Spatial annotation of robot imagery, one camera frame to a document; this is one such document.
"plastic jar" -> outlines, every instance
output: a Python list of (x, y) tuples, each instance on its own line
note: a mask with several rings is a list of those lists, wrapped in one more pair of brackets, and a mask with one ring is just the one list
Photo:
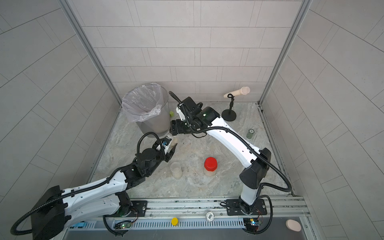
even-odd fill
[(183, 176), (181, 165), (178, 162), (174, 162), (170, 165), (170, 171), (175, 179), (180, 179)]
[(204, 174), (208, 177), (212, 177), (216, 174), (217, 161), (213, 157), (209, 157), (204, 162)]

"metal bracket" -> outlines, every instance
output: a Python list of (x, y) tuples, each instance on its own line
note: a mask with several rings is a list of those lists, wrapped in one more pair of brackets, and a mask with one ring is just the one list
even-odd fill
[[(239, 199), (226, 199), (225, 201), (226, 201), (227, 205), (231, 206), (231, 207), (227, 207), (228, 216), (236, 216), (236, 215), (247, 216), (240, 209)], [(267, 214), (265, 202), (263, 199), (257, 199), (257, 201), (255, 203), (255, 208), (260, 211), (261, 215)], [(258, 212), (257, 211), (253, 212), (252, 215), (258, 215)]]

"gray marble surface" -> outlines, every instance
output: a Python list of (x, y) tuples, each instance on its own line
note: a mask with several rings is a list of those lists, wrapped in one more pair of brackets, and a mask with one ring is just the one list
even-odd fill
[[(204, 103), (203, 108), (205, 106), (210, 106), (221, 113), (229, 108), (229, 103)], [(169, 108), (175, 112), (176, 103), (169, 103)], [(233, 110), (237, 113), (237, 119), (228, 124), (243, 137), (250, 128), (254, 129), (255, 134), (248, 141), (258, 148), (266, 147), (271, 150), (257, 105), (235, 103)], [(137, 141), (142, 134), (136, 123), (128, 123), (125, 115), (121, 113), (92, 181), (107, 177), (115, 168), (131, 163), (135, 157)], [(129, 189), (127, 192), (131, 198), (240, 195), (243, 184), (239, 174), (244, 167), (226, 147), (209, 135), (197, 139), (190, 134), (179, 134), (177, 138), (178, 145), (172, 159), (168, 163), (162, 162), (145, 182)], [(141, 144), (141, 151), (151, 147), (153, 143), (154, 139), (145, 138)], [(213, 177), (207, 177), (203, 172), (207, 157), (214, 157), (218, 162), (217, 172)], [(179, 162), (182, 166), (183, 176), (179, 180), (172, 177), (169, 166), (173, 162)], [(278, 167), (273, 154), (271, 162)], [(285, 187), (283, 180), (271, 169), (263, 181)], [(284, 195), (286, 193), (265, 187), (262, 194)]]

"tile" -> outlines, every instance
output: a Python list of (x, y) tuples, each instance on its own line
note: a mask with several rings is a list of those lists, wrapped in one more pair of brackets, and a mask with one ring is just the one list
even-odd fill
[(132, 17), (133, 25), (134, 26), (141, 26), (140, 19), (139, 19), (139, 16), (137, 14), (137, 10), (136, 10), (135, 1), (134, 0), (127, 0), (127, 3), (128, 3), (128, 7), (129, 7), (129, 12), (130, 12), (131, 17)]
[(200, 66), (200, 48), (195, 48), (195, 66)]
[(44, 119), (47, 123), (51, 124), (53, 127), (56, 127), (59, 124), (59, 121), (53, 117), (49, 112), (42, 108), (39, 104), (36, 104), (32, 111)]
[(336, 24), (333, 24), (327, 35), (325, 36), (324, 40), (321, 42), (319, 48), (316, 50), (320, 55), (323, 54), (325, 48), (328, 46), (328, 44), (331, 42), (332, 38), (336, 34), (336, 32), (339, 30), (339, 26)]
[(106, 66), (146, 66), (141, 48), (99, 48)]
[(281, 106), (273, 91), (269, 91), (269, 93), (267, 94), (266, 102), (268, 103), (268, 106), (271, 109), (272, 115), (276, 115), (277, 111), (279, 111)]
[(0, 16), (0, 30), (5, 32), (11, 29), (12, 27), (6, 22), (6, 20), (2, 16)]
[(89, 174), (93, 168), (93, 164), (99, 155), (101, 147), (102, 146), (96, 140), (93, 140), (89, 151), (85, 155), (75, 177), (70, 183), (70, 187), (81, 186), (87, 182)]
[(0, 203), (0, 232), (4, 239), (15, 239), (10, 228), (17, 219), (30, 211), (44, 193), (53, 174), (29, 164), (12, 189)]
[(201, 26), (248, 27), (252, 1), (202, 1)]
[(308, 198), (321, 226), (339, 225), (340, 222), (332, 211), (332, 206), (324, 193), (319, 180), (316, 177), (309, 161), (305, 161), (297, 167), (301, 182), (304, 185)]
[(98, 132), (95, 135), (95, 139), (99, 143), (104, 143), (104, 141), (106, 140), (109, 130), (115, 118), (117, 117), (117, 113), (119, 110), (120, 110), (119, 104), (117, 102), (114, 102), (114, 104), (109, 109), (107, 115), (105, 116), (103, 122), (101, 123)]
[(248, 57), (248, 52), (249, 52), (249, 48), (243, 48), (243, 53), (242, 53), (242, 56), (241, 56), (241, 60), (240, 60), (240, 65), (239, 66), (245, 66), (245, 63), (247, 61), (247, 57)]
[(256, 26), (290, 28), (300, 5), (301, 2), (294, 1), (265, 1), (262, 3)]
[(326, 237), (347, 237), (341, 225), (323, 227)]
[(169, 67), (131, 67), (136, 82), (172, 82)]
[[(383, 112), (331, 65), (325, 67), (313, 86), (359, 142), (384, 130)], [(364, 121), (351, 116), (364, 116)]]
[(158, 48), (209, 48), (211, 29), (153, 27), (153, 34)]
[(78, 102), (87, 110), (87, 112), (92, 113), (106, 90), (107, 85), (101, 76), (98, 75), (80, 95)]
[(332, 22), (309, 10), (297, 35), (311, 48), (317, 50), (332, 26)]
[(201, 66), (239, 66), (243, 50), (241, 48), (202, 48)]
[(200, 83), (200, 93), (220, 93), (225, 94), (232, 92), (234, 90), (234, 82), (201, 82)]
[(221, 79), (223, 78), (223, 69), (224, 67), (217, 67), (217, 74), (216, 74), (217, 82), (221, 82)]
[(340, 171), (372, 221), (382, 220), (384, 174), (350, 132), (327, 146)]
[(41, 158), (37, 155), (32, 159), (31, 164), (35, 165), (39, 168), (42, 168), (48, 172), (51, 172), (53, 174), (56, 172), (56, 170), (59, 167), (56, 164), (53, 164), (53, 163), (51, 163), (51, 162), (49, 162), (49, 161), (45, 160), (44, 158)]
[(223, 67), (222, 82), (254, 82), (261, 67)]
[(72, 44), (74, 45), (74, 47), (76, 48), (77, 52), (80, 54), (81, 58), (85, 58), (88, 53), (87, 51), (85, 50), (83, 44), (80, 42), (80, 39), (77, 35), (73, 36), (70, 38)]
[(239, 88), (247, 86), (251, 89), (249, 94), (262, 94), (266, 83), (261, 82), (240, 82)]
[(282, 48), (290, 28), (265, 28), (261, 48)]
[(384, 236), (384, 221), (373, 222), (373, 225), (379, 232), (380, 236)]
[(300, 37), (296, 37), (293, 41), (288, 56), (311, 83), (316, 80), (327, 65), (327, 61)]
[(299, 89), (299, 87), (303, 84), (304, 80), (307, 79), (305, 77), (304, 74), (302, 74), (299, 78), (299, 80), (297, 81), (297, 83), (295, 84), (295, 86), (293, 87), (293, 89), (291, 90), (292, 94), (295, 95), (297, 90)]
[(106, 48), (103, 38), (96, 26), (84, 26), (83, 30), (94, 48)]
[(212, 28), (211, 48), (258, 48), (264, 28)]
[(152, 66), (151, 58), (149, 57), (148, 48), (141, 48), (141, 51), (143, 52), (145, 64), (147, 66)]
[(85, 110), (85, 108), (77, 100), (73, 104), (73, 106), (75, 108), (77, 108), (77, 110), (79, 110), (84, 117), (86, 117), (86, 118), (89, 117), (89, 112), (87, 110)]
[(195, 65), (194, 48), (148, 48), (148, 52), (152, 66)]
[(321, 140), (323, 141), (325, 146), (328, 146), (331, 142), (335, 141), (338, 137), (340, 137), (341, 135), (343, 135), (347, 131), (348, 131), (348, 128), (344, 125), (344, 123), (341, 123), (339, 126), (337, 126), (335, 129), (333, 129), (330, 133), (328, 133)]
[(133, 26), (126, 1), (73, 0), (84, 26)]
[(80, 61), (80, 54), (71, 41), (67, 40), (29, 66), (24, 73), (41, 90), (48, 93)]
[(307, 116), (305, 115), (304, 112), (302, 112), (300, 114), (300, 116), (298, 116), (298, 118), (292, 123), (292, 129), (295, 130), (297, 128), (297, 126), (300, 125), (300, 123), (306, 118)]
[[(180, 99), (185, 99), (187, 97), (191, 97), (195, 102), (207, 102), (207, 94), (178, 94)], [(172, 97), (169, 98), (169, 102), (176, 102)]]
[(255, 27), (256, 26), (257, 19), (259, 18), (261, 6), (262, 6), (261, 2), (255, 1), (255, 4), (253, 5), (251, 20), (249, 21), (249, 27)]
[(0, 3), (0, 15), (14, 28), (58, 8), (56, 1), (4, 0)]
[(280, 48), (251, 48), (245, 65), (272, 67), (275, 65), (280, 51)]
[(381, 1), (326, 1), (319, 14), (364, 39), (383, 16)]
[(257, 102), (261, 98), (261, 94), (247, 94), (240, 102)]
[(78, 137), (83, 140), (86, 144), (91, 145), (93, 138), (96, 136), (97, 131), (100, 128), (101, 123), (106, 116), (108, 109), (106, 107), (97, 104), (95, 109), (92, 111), (88, 120), (84, 124), (84, 127), (80, 131)]
[(43, 97), (39, 105), (60, 121), (85, 88), (79, 76), (71, 70)]
[(44, 92), (23, 73), (0, 88), (0, 139), (13, 129), (43, 96)]
[(88, 82), (92, 82), (92, 80), (98, 74), (98, 71), (89, 56), (84, 58), (78, 64), (78, 67), (80, 68), (81, 72), (85, 75), (85, 77), (88, 79)]
[(321, 185), (323, 187), (324, 192), (330, 192), (345, 186), (348, 186), (347, 181), (345, 181), (345, 178), (343, 175), (334, 178), (332, 180), (329, 180), (328, 182), (325, 182)]
[(340, 28), (322, 56), (367, 98), (372, 99), (384, 89), (376, 81), (384, 74), (384, 53)]
[(89, 145), (86, 144), (83, 140), (81, 140), (79, 137), (77, 137), (74, 141), (79, 147), (81, 147), (82, 149), (84, 149), (85, 151), (88, 151), (89, 149)]
[(60, 165), (85, 122), (86, 118), (81, 112), (74, 106), (71, 107), (37, 155)]
[(369, 154), (376, 165), (384, 171), (384, 131), (363, 142), (361, 146)]
[(281, 83), (281, 86), (276, 93), (276, 97), (287, 115), (289, 123), (293, 124), (303, 110), (284, 82)]
[(151, 27), (100, 26), (98, 30), (107, 48), (156, 47)]
[(295, 165), (295, 167), (298, 167), (300, 164), (302, 164), (303, 162), (305, 162), (307, 160), (308, 160), (307, 155), (305, 155), (305, 153), (303, 153), (293, 161), (293, 164)]
[(201, 26), (201, 1), (193, 1), (194, 26)]
[(51, 182), (49, 182), (47, 189), (57, 185), (60, 186), (60, 189), (69, 188), (86, 153), (86, 151), (74, 143), (57, 169)]
[(0, 142), (0, 157), (4, 159), (0, 168), (0, 195), (7, 194), (53, 129), (34, 112), (29, 112)]
[(0, 45), (0, 73), (7, 79), (56, 47), (37, 20), (1, 34)]
[(341, 124), (335, 112), (307, 79), (297, 90), (295, 98), (320, 138)]
[(300, 142), (297, 139), (295, 132), (293, 131), (291, 124), (289, 123), (284, 112), (281, 113), (280, 117), (276, 119), (276, 123), (280, 129), (281, 136), (284, 139), (285, 145), (287, 146), (292, 160), (295, 160), (304, 153), (304, 150), (301, 147)]
[(302, 121), (295, 133), (321, 184), (342, 174), (308, 119)]
[(101, 97), (101, 100), (108, 109), (111, 108), (112, 103), (116, 102), (116, 98), (110, 89), (105, 91), (104, 95)]
[(289, 90), (293, 89), (301, 77), (301, 71), (298, 69), (298, 67), (296, 67), (296, 65), (288, 56), (284, 59), (284, 62), (279, 70), (279, 74), (284, 80), (285, 84), (287, 84)]
[(195, 93), (195, 82), (161, 82), (158, 84), (175, 94)]
[(75, 32), (67, 20), (61, 9), (50, 12), (43, 16), (45, 21), (51, 27), (52, 31), (59, 38), (60, 42), (63, 43), (70, 37), (75, 35)]
[(288, 173), (288, 177), (291, 182), (294, 182), (298, 180), (300, 177), (295, 168), (295, 165), (293, 164), (291, 155), (289, 154), (289, 151), (285, 145), (283, 137), (281, 136), (281, 132), (279, 130), (276, 131), (274, 137), (276, 140), (276, 144), (277, 144), (277, 148), (279, 150), (280, 156), (282, 157), (286, 172)]
[(384, 32), (384, 18), (382, 17), (380, 21), (372, 28), (369, 34), (364, 38), (369, 44), (373, 44)]
[(104, 67), (111, 82), (132, 82), (125, 67)]
[(141, 26), (194, 26), (193, 1), (135, 1)]
[(44, 19), (44, 16), (41, 16), (39, 18), (36, 18), (37, 22), (39, 22), (40, 26), (44, 29), (45, 33), (49, 36), (49, 38), (52, 40), (52, 42), (59, 46), (61, 44), (61, 41), (56, 36), (56, 34), (53, 32), (52, 28), (49, 26), (47, 21)]
[[(380, 239), (378, 232), (349, 186), (329, 192), (327, 197), (349, 239)], [(356, 225), (351, 222), (356, 214), (359, 215), (360, 221), (364, 222), (364, 227), (356, 228)]]
[(178, 82), (215, 82), (217, 67), (176, 67)]

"trash can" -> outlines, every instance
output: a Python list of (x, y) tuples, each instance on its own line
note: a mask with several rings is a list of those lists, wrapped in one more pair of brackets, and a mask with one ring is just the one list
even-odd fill
[(136, 122), (142, 133), (155, 132), (160, 137), (169, 131), (168, 91), (157, 83), (132, 89), (123, 97), (121, 106), (128, 121)]

